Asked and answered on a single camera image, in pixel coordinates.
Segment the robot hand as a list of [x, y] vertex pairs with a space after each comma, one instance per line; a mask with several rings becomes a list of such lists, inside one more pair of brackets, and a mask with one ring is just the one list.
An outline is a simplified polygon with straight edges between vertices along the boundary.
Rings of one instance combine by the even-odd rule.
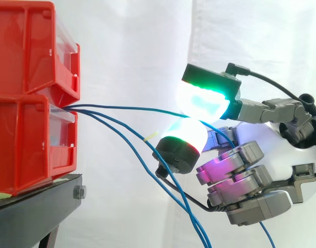
[[277, 82], [236, 64], [215, 73], [188, 64], [179, 105], [184, 116], [162, 136], [156, 176], [196, 170], [207, 185], [208, 212], [232, 225], [261, 223], [304, 201], [316, 181], [316, 106]]

